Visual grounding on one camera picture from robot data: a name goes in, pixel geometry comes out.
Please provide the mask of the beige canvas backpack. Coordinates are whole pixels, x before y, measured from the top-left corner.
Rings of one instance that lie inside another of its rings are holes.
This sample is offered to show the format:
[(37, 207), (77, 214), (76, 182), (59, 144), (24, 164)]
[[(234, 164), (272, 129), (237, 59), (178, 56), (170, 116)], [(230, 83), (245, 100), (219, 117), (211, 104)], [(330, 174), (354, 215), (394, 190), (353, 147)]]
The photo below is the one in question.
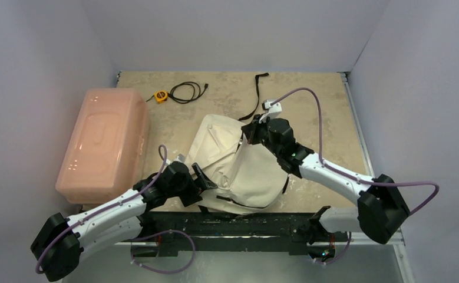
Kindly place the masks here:
[(289, 175), (261, 144), (248, 144), (243, 122), (207, 114), (203, 117), (186, 157), (214, 183), (196, 203), (202, 211), (236, 215), (261, 212), (286, 192)]

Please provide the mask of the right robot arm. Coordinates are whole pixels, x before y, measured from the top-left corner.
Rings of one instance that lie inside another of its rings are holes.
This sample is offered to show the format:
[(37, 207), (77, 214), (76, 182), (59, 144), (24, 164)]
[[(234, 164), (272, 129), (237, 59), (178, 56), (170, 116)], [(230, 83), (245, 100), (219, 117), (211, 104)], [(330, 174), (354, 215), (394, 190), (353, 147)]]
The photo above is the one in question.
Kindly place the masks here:
[(410, 216), (399, 186), (387, 175), (372, 178), (327, 163), (319, 153), (298, 143), (289, 122), (260, 115), (242, 126), (245, 140), (261, 144), (275, 157), (280, 168), (301, 179), (319, 183), (354, 204), (351, 208), (324, 206), (310, 219), (310, 232), (324, 240), (335, 232), (362, 232), (385, 244)]

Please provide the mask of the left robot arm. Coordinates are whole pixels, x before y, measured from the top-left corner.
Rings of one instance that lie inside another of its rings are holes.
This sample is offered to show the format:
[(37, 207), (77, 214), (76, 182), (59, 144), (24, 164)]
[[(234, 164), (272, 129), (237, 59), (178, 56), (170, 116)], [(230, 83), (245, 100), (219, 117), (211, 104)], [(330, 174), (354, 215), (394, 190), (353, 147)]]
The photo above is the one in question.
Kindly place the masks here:
[(50, 216), (30, 246), (37, 259), (35, 272), (50, 282), (63, 279), (87, 256), (116, 242), (150, 240), (154, 223), (140, 219), (148, 211), (178, 197), (184, 206), (202, 200), (202, 193), (218, 186), (192, 164), (163, 164), (157, 173), (138, 181), (125, 193), (94, 209), (71, 216)]

